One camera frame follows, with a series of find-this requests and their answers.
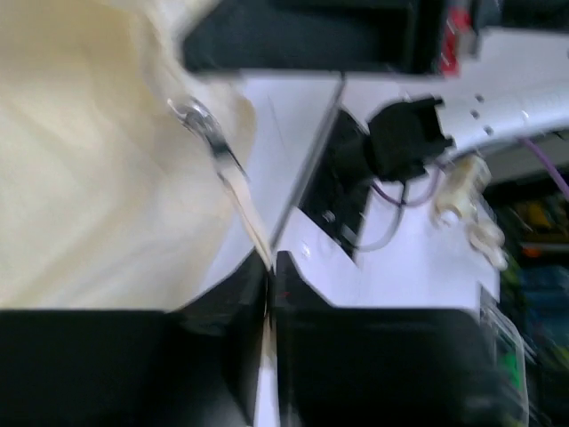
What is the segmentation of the cream yellow jacket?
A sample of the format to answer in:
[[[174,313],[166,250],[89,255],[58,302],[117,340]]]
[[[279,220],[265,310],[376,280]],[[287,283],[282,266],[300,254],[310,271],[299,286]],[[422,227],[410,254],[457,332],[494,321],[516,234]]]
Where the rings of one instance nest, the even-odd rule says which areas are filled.
[[[171,310],[241,217],[252,104],[181,65],[212,1],[1,4],[1,305]]]

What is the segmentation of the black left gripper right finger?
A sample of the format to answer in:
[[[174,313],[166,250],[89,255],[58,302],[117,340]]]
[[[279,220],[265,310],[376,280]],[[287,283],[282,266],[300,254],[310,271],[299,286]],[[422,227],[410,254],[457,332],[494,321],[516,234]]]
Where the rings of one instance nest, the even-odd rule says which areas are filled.
[[[283,426],[524,426],[526,405],[492,336],[453,309],[336,308],[277,257]]]

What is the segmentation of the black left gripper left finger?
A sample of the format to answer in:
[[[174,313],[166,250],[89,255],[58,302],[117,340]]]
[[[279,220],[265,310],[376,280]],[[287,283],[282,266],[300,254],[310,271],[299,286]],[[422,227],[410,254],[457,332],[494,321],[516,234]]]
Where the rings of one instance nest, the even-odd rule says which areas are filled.
[[[251,254],[171,312],[3,310],[2,425],[252,425],[267,281]]]

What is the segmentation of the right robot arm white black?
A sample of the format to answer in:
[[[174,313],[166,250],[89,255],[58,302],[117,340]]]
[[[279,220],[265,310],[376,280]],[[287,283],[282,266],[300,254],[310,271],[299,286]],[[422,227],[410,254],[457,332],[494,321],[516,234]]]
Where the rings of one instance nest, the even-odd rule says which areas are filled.
[[[379,175],[568,126],[565,1],[221,1],[183,31],[199,75],[335,72]]]

